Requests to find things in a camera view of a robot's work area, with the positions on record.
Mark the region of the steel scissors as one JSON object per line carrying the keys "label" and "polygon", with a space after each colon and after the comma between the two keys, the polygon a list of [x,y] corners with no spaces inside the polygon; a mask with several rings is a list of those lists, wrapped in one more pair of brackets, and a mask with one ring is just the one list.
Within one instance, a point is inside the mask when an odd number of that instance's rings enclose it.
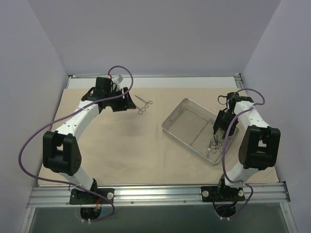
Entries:
{"label": "steel scissors", "polygon": [[138,110],[139,115],[142,115],[146,111],[145,107],[138,107],[137,105],[136,105],[136,109]]}

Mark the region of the steel ring-handled clamp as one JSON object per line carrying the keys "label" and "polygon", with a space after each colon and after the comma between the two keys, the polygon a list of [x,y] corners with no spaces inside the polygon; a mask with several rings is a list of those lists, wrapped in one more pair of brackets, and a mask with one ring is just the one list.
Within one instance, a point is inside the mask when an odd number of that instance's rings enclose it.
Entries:
{"label": "steel ring-handled clamp", "polygon": [[216,154],[222,148],[222,142],[219,140],[218,135],[214,135],[211,140],[211,152]]}

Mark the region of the steel ring-handled forceps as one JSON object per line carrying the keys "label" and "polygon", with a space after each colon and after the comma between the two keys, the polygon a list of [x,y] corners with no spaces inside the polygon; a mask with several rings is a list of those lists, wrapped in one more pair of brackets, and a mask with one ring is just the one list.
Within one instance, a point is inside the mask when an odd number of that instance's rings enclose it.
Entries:
{"label": "steel ring-handled forceps", "polygon": [[152,102],[151,100],[144,100],[144,99],[142,99],[141,97],[139,97],[139,96],[137,96],[137,95],[135,95],[135,97],[136,97],[138,100],[140,100],[141,102],[144,103],[144,107],[145,107],[145,108],[148,108],[150,105],[153,104],[153,102]]}

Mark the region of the wire mesh instrument tray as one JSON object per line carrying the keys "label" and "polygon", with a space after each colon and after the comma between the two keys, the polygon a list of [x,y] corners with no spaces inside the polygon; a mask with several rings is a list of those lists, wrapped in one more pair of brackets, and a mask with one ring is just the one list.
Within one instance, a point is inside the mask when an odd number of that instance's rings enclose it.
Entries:
{"label": "wire mesh instrument tray", "polygon": [[223,149],[229,151],[233,142],[239,135],[239,128],[236,127],[232,136],[224,147],[225,133],[219,130],[219,140],[222,148],[216,154],[211,152],[211,140],[213,139],[213,125],[216,115],[190,99],[183,99],[171,114],[162,123],[165,134],[176,142],[185,146],[193,154],[201,157],[211,166],[222,162]]}

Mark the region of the beige wrapping cloth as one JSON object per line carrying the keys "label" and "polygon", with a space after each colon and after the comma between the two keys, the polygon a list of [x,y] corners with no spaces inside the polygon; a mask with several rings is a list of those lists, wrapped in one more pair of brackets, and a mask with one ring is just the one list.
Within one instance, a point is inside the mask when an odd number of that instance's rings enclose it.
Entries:
{"label": "beige wrapping cloth", "polygon": [[216,184],[221,165],[211,166],[162,130],[163,121],[183,100],[190,99],[214,114],[217,100],[229,88],[134,88],[137,106],[153,104],[142,115],[136,110],[104,109],[78,140],[82,168],[98,184]]}

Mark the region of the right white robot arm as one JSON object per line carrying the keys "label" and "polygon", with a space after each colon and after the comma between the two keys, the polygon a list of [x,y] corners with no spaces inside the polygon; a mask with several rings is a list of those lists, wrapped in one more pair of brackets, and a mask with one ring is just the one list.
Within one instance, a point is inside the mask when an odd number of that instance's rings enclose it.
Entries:
{"label": "right white robot arm", "polygon": [[251,97],[230,92],[225,99],[226,108],[219,111],[213,126],[214,135],[223,132],[223,151],[237,123],[242,123],[245,134],[238,152],[239,161],[230,171],[223,171],[216,187],[216,196],[221,200],[237,194],[254,174],[274,167],[281,137],[278,128],[263,120],[256,110],[258,103]]}

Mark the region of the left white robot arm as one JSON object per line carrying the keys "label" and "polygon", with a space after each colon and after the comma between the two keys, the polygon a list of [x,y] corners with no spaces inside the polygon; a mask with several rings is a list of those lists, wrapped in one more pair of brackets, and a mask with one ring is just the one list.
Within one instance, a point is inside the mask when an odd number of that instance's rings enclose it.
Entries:
{"label": "left white robot arm", "polygon": [[122,81],[121,75],[98,77],[95,86],[82,96],[75,114],[55,131],[47,131],[43,135],[43,166],[59,173],[71,185],[77,185],[81,190],[80,197],[86,203],[97,200],[97,183],[82,168],[78,140],[106,107],[113,112],[136,108],[128,88],[121,86]]}

